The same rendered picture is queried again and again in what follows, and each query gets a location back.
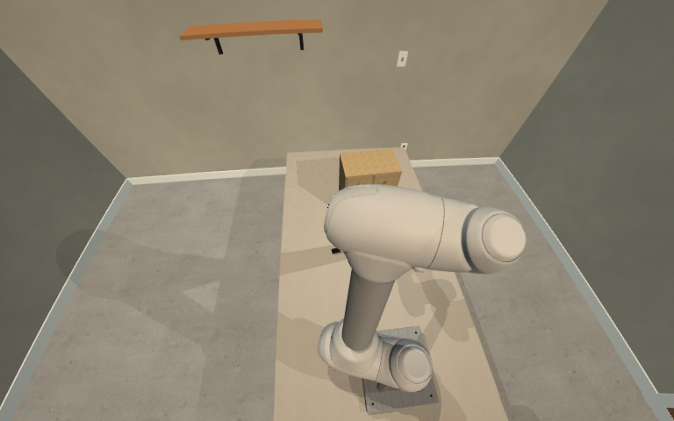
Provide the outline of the small wooden chest of drawers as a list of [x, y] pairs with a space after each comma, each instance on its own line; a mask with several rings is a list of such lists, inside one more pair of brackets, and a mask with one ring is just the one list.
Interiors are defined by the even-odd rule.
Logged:
[[[347, 187], [348, 177], [399, 173], [402, 169], [392, 149], [340, 153], [339, 190]], [[400, 179], [398, 178], [398, 182]]]

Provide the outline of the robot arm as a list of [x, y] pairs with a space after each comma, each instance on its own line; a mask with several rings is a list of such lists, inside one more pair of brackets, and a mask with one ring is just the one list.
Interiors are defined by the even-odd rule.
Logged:
[[422, 392], [432, 374], [418, 341], [376, 331], [395, 280], [411, 269], [494, 274], [515, 263], [526, 244], [520, 221], [504, 210], [383, 184], [336, 191], [324, 230], [352, 270], [344, 318], [322, 330], [319, 356], [337, 371], [377, 382], [380, 392]]

